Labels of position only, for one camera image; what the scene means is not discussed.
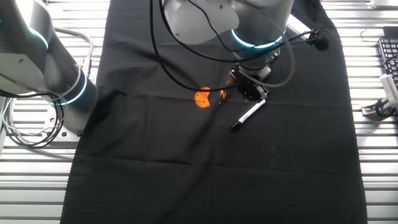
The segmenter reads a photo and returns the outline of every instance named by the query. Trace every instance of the white cable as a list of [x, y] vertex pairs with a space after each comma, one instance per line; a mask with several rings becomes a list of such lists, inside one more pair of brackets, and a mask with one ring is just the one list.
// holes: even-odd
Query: white cable
[[[66, 106], [66, 110], [65, 110], [65, 112], [64, 112], [64, 116], [63, 116], [63, 118], [59, 121], [58, 124], [56, 124], [56, 125], [54, 125], [54, 126], [52, 126], [52, 127], [49, 127], [49, 128], [45, 128], [45, 129], [43, 129], [41, 132], [38, 132], [38, 133], [35, 133], [35, 134], [32, 134], [32, 133], [25, 133], [25, 132], [20, 131], [20, 130], [18, 130], [17, 128], [15, 128], [15, 126], [13, 125], [13, 124], [14, 124], [14, 122], [13, 122], [13, 117], [12, 117], [12, 111], [13, 111], [12, 106], [13, 106], [13, 102], [14, 102], [14, 99], [13, 99], [13, 98], [7, 98], [6, 101], [4, 102], [4, 105], [5, 105], [5, 106], [3, 106], [3, 109], [2, 109], [2, 111], [3, 111], [3, 114], [2, 114], [2, 121], [3, 121], [3, 123], [4, 123], [8, 128], [14, 130], [15, 132], [17, 132], [17, 133], [19, 133], [19, 134], [25, 134], [25, 135], [28, 135], [28, 136], [39, 135], [39, 134], [44, 133], [44, 132], [45, 132], [46, 130], [48, 130], [48, 129], [55, 129], [55, 128], [57, 128], [58, 126], [61, 125], [62, 121], [65, 119], [65, 117], [66, 117], [66, 115], [67, 115], [67, 113], [68, 113], [68, 106]], [[11, 108], [10, 108], [11, 113], [9, 114], [9, 122], [12, 123], [12, 124], [8, 124], [8, 123], [6, 122], [6, 119], [5, 119], [5, 114], [7, 113], [6, 111], [8, 110], [8, 107], [9, 107], [9, 106], [11, 107]]]
[[279, 32], [282, 34], [282, 38], [285, 42], [285, 45], [287, 47], [287, 50], [289, 51], [290, 54], [290, 73], [289, 76], [286, 78], [285, 81], [278, 83], [278, 84], [269, 84], [269, 83], [263, 83], [260, 82], [259, 80], [256, 80], [255, 78], [251, 77], [250, 75], [247, 75], [245, 73], [242, 72], [242, 75], [244, 75], [246, 78], [250, 79], [252, 82], [264, 86], [266, 88], [278, 88], [278, 87], [282, 87], [284, 85], [286, 85], [294, 76], [295, 73], [295, 68], [296, 68], [296, 60], [294, 57], [294, 52], [293, 52], [293, 47], [289, 42], [289, 39], [286, 37], [286, 35], [284, 34], [284, 31], [265, 13], [263, 13], [262, 11], [259, 10], [259, 8], [257, 8], [256, 6], [252, 5], [251, 3], [249, 3], [247, 0], [243, 0], [246, 4], [248, 4], [249, 6], [257, 9], [257, 11], [259, 13], [261, 13], [264, 17], [266, 17], [278, 30]]
[[66, 29], [66, 28], [62, 28], [62, 27], [54, 27], [56, 32], [60, 32], [63, 34], [68, 34], [68, 35], [74, 35], [77, 37], [82, 38], [83, 40], [85, 40], [86, 42], [88, 42], [88, 44], [90, 45], [88, 48], [88, 53], [87, 53], [87, 57], [91, 58], [93, 56], [93, 51], [94, 51], [94, 42], [91, 39], [91, 37], [89, 37], [88, 35], [82, 33], [82, 32], [78, 32], [75, 30], [70, 30], [70, 29]]

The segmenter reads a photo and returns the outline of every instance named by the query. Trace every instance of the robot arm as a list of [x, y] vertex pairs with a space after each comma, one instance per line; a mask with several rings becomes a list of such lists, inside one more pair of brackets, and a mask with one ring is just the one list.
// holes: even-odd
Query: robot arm
[[57, 37], [41, 0], [0, 0], [0, 90], [61, 96], [71, 131], [82, 131], [91, 114], [96, 87]]
[[267, 90], [259, 83], [269, 76], [280, 52], [272, 48], [281, 40], [290, 48], [292, 72], [286, 82], [274, 87], [284, 85], [292, 77], [295, 60], [285, 33], [294, 0], [163, 0], [162, 3], [172, 34], [184, 44], [200, 44], [216, 37], [216, 32], [231, 32], [235, 49], [248, 48], [235, 51], [236, 60], [270, 49], [261, 57], [237, 63], [230, 73], [236, 83], [252, 82], [238, 87], [246, 99], [261, 101], [267, 96]]

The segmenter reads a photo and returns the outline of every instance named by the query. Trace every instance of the metal table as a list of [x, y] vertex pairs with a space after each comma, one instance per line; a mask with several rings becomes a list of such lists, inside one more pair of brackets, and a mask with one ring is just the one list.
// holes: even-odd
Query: metal table
[[[376, 41], [382, 27], [398, 24], [397, 11], [381, 11], [365, 0], [323, 1], [341, 36], [351, 89], [359, 158], [371, 224], [398, 224], [398, 129], [395, 118], [374, 122], [362, 117], [361, 105], [385, 97], [379, 81], [382, 65]], [[93, 37], [92, 77], [95, 80], [102, 51], [109, 0], [52, 0], [49, 11], [55, 26], [76, 29]], [[59, 34], [82, 63], [87, 44]], [[18, 100], [17, 127], [40, 131], [48, 119], [46, 102]], [[45, 152], [72, 158], [77, 142], [49, 146]], [[0, 155], [0, 223], [59, 223], [71, 162], [34, 153], [6, 139]]]

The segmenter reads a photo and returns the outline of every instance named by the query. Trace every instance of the black cloth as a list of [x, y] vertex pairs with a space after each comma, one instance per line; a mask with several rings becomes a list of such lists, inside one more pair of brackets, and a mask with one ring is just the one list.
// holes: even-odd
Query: black cloth
[[[317, 21], [333, 27], [317, 4]], [[149, 1], [111, 1], [98, 102], [76, 150], [61, 223], [366, 223], [345, 61], [330, 32], [325, 52], [294, 46], [292, 81], [272, 89], [232, 133], [253, 103], [231, 90], [226, 100], [210, 93], [211, 106], [199, 107], [196, 93], [156, 61]], [[156, 3], [155, 34], [178, 79], [225, 85], [232, 65], [179, 46]], [[233, 59], [217, 40], [194, 49]], [[284, 80], [289, 66], [282, 48], [269, 82]]]

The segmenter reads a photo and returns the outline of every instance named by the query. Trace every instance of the black marker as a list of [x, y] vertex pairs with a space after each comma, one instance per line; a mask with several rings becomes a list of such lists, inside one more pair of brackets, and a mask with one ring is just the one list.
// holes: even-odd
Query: black marker
[[266, 103], [266, 100], [262, 100], [260, 103], [257, 103], [256, 105], [254, 105], [246, 114], [243, 115], [243, 117], [241, 117], [241, 119], [238, 120], [238, 122], [236, 122], [234, 125], [232, 125], [231, 129], [233, 131], [238, 130], [242, 124], [252, 115], [254, 114], [254, 112], [256, 112], [262, 105], [264, 105]]

